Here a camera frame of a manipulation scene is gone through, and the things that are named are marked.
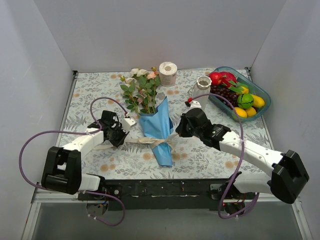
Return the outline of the white rose flower stem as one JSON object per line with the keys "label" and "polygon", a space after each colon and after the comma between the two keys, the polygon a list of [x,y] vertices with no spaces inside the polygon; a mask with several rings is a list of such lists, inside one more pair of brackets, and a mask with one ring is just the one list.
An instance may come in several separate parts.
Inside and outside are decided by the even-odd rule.
{"label": "white rose flower stem", "polygon": [[131,112],[139,113],[139,102],[138,97],[134,96],[134,92],[136,90],[137,76],[139,73],[139,68],[133,68],[130,71],[129,77],[125,77],[122,75],[120,77],[121,85],[120,88],[123,91],[123,98],[125,99],[125,103],[127,104],[127,109]]}

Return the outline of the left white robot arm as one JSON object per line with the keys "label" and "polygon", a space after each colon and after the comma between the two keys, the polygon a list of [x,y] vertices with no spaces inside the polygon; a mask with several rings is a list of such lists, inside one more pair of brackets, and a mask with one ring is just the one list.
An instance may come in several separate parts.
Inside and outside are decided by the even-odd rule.
{"label": "left white robot arm", "polygon": [[95,200],[106,196],[102,177],[82,173],[82,158],[95,147],[109,141],[113,147],[123,145],[132,126],[137,122],[126,116],[120,122],[115,112],[104,110],[101,118],[88,125],[84,135],[62,147],[53,146],[48,150],[41,186],[73,195],[89,191]]}

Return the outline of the beige ribbon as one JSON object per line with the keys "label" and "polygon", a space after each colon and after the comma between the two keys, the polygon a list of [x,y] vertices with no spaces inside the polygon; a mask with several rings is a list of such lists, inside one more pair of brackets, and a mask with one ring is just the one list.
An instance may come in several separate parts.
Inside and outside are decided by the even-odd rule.
{"label": "beige ribbon", "polygon": [[171,148],[171,153],[175,154],[175,142],[174,138],[177,137],[177,133],[172,133],[166,139],[154,138],[154,137],[140,137],[140,138],[127,138],[125,143],[133,143],[133,144],[146,144],[149,145],[153,150],[160,144],[167,144]]}

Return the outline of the blue wrapping paper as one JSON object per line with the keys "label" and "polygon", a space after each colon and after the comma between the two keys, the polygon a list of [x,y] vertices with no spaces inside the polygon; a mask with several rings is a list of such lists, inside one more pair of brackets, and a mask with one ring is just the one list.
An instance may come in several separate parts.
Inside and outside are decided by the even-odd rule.
{"label": "blue wrapping paper", "polygon": [[[141,113],[139,123],[145,137],[166,140],[173,133],[173,123],[169,116],[168,98],[165,97],[155,108],[155,113]],[[171,167],[173,165],[172,148],[168,143],[163,142],[150,148],[160,166]]]}

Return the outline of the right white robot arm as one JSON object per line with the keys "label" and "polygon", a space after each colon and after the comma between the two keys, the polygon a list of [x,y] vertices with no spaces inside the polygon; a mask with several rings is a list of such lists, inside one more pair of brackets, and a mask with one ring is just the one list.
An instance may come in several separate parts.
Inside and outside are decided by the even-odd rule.
{"label": "right white robot arm", "polygon": [[197,137],[206,146],[235,155],[263,172],[250,175],[236,170],[220,187],[223,195],[232,199],[246,193],[264,193],[293,204],[310,179],[295,151],[283,153],[242,139],[230,128],[212,124],[200,108],[192,108],[182,114],[175,131],[183,138]]}

